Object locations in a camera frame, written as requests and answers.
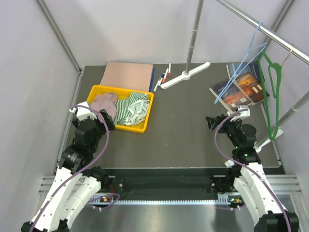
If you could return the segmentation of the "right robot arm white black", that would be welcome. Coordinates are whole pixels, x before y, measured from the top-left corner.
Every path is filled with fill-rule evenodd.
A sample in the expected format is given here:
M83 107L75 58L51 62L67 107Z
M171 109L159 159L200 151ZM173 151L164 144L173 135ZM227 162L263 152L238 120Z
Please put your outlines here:
M232 157L225 163L227 176L224 185L219 187L223 192L237 191L240 194L241 202L233 200L233 208L248 208L256 232L298 231L298 216L289 212L274 193L253 147L256 128L243 124L241 119L232 120L232 116L225 115L206 117L206 121L209 130L215 134L226 134L235 147Z

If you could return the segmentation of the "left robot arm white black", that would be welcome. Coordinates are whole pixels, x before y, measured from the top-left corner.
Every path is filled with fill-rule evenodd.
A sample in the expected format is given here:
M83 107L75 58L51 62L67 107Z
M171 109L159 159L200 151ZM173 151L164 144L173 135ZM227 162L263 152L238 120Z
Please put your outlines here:
M37 214L23 223L23 232L68 232L82 209L99 191L111 190L106 170L93 158L103 135L115 129L107 111L77 105L72 109L75 136L61 155L56 175Z

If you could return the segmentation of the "lilac tank top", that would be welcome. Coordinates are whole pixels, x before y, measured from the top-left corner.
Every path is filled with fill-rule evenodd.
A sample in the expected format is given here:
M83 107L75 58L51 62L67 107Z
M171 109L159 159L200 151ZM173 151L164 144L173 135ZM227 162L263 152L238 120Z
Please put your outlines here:
M117 109L115 107L115 102L117 101L116 93L103 93L97 94L91 103L91 108L95 111L105 110L112 119L115 119Z

